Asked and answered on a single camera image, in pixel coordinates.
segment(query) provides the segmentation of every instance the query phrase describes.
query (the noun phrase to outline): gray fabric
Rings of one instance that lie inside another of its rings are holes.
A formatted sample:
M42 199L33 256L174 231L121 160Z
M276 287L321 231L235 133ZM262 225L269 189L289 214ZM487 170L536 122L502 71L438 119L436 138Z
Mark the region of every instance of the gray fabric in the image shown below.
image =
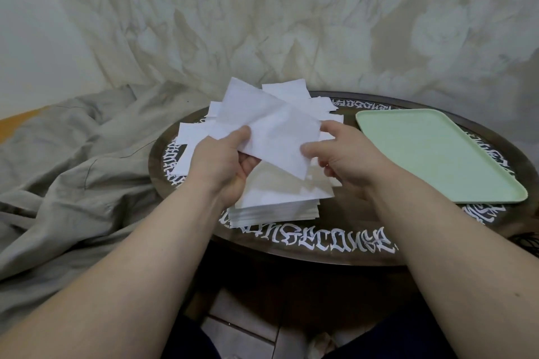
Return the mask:
M153 142L208 104L180 84L124 86L53 105L0 145L0 333L152 211Z

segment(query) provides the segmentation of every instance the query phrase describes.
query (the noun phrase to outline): table top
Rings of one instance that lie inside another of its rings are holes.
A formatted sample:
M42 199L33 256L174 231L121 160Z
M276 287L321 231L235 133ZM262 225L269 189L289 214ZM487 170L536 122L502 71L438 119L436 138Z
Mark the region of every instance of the table top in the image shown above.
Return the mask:
M313 91L311 95L331 97L344 115L344 123L357 127L355 114L364 110L429 108L388 97ZM204 121L207 108L192 113L181 122ZM519 221L532 216L539 206L539 177L533 164L514 145L495 132L465 118L445 112L479 146L526 187L529 197L519 204L466 204L462 210L479 223L509 236L519 229ZM171 125L156 141L150 153L150 178L162 196L172 193L185 176L171 175L185 146L176 145L179 122ZM320 217L302 222L257 224L232 229L227 213L219 219L213 240L251 253L294 258L326 264L357 266L403 265L398 245L379 221L372 207L343 188L334 188L335 197L320 200Z

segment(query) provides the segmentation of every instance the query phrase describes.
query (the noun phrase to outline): right hand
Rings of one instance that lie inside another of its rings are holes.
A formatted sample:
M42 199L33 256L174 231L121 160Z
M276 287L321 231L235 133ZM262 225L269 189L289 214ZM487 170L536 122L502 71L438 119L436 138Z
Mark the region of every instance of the right hand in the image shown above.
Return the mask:
M323 121L320 131L329 132L335 139L303 144L301 153L307 158L318 158L326 176L339 179L343 186L359 195L362 188L372 185L379 176L398 168L354 127Z

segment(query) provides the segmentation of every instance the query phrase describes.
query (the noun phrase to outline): forearm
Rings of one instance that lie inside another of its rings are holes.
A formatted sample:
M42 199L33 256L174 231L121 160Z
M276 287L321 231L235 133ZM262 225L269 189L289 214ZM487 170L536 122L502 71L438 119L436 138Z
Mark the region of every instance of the forearm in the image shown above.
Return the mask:
M538 357L539 261L395 167L367 190L461 357Z
M0 356L159 357L220 212L212 193L180 187L113 252L6 333Z

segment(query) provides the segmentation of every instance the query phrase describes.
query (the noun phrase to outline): light green plastic tray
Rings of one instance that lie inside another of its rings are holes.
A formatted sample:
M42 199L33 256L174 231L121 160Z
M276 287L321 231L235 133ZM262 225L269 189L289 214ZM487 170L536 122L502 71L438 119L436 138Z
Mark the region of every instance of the light green plastic tray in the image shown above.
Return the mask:
M524 186L440 111L359 111L356 121L384 155L455 203L528 197Z

